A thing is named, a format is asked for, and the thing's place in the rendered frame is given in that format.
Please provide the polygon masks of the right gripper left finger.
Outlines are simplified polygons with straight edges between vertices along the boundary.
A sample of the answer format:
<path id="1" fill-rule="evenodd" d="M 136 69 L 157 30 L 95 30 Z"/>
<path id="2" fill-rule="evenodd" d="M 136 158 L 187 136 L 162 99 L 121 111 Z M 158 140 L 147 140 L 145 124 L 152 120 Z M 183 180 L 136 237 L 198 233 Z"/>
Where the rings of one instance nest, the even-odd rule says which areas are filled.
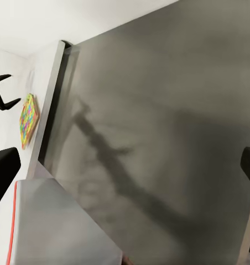
<path id="1" fill-rule="evenodd" d="M 0 201 L 21 168 L 16 147 L 0 150 Z"/>

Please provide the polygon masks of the jigsaw puzzle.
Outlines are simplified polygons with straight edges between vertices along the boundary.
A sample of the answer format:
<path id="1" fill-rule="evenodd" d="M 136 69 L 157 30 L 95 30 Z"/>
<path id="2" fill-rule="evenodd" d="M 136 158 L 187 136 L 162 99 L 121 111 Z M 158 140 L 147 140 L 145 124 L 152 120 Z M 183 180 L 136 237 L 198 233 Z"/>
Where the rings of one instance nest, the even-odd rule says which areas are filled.
<path id="1" fill-rule="evenodd" d="M 33 127 L 37 121 L 39 114 L 37 111 L 37 104 L 34 95 L 28 94 L 27 100 L 24 103 L 23 110 L 20 117 L 20 133 L 22 150 L 26 149 L 28 140 L 32 133 Z"/>

